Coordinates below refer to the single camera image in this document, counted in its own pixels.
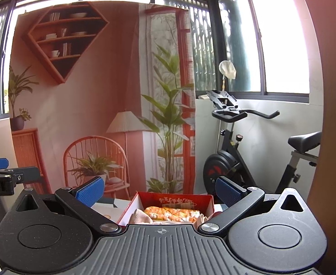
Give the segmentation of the red strawberry cardboard box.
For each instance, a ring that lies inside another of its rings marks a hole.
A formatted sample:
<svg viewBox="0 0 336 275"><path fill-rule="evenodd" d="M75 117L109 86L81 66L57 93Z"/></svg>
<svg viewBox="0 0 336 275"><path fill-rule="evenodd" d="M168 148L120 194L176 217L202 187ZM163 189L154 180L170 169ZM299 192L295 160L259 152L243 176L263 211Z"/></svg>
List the red strawberry cardboard box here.
<svg viewBox="0 0 336 275"><path fill-rule="evenodd" d="M193 209L200 211L206 217L211 216L215 211L212 195L137 192L120 216L118 224L126 226L136 209L144 210L151 206Z"/></svg>

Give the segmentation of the cream knitted cloth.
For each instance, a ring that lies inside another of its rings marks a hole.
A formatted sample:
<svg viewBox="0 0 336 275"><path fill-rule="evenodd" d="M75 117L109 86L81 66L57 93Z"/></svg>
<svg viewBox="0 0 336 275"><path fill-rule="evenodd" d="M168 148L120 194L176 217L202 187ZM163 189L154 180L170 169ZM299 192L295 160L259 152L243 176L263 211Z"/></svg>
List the cream knitted cloth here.
<svg viewBox="0 0 336 275"><path fill-rule="evenodd" d="M152 224L154 221L148 214L140 209L136 209L130 216L128 224Z"/></svg>

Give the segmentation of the printed room backdrop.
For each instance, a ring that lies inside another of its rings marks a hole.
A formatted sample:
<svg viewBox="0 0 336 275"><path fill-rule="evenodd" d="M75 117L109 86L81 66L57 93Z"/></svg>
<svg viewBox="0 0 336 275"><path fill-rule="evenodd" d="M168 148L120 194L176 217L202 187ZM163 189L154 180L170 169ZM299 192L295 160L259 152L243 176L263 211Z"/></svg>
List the printed room backdrop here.
<svg viewBox="0 0 336 275"><path fill-rule="evenodd" d="M50 194L93 176L106 196L191 194L195 81L189 12L76 2L22 11L14 24L9 104L20 167Z"/></svg>

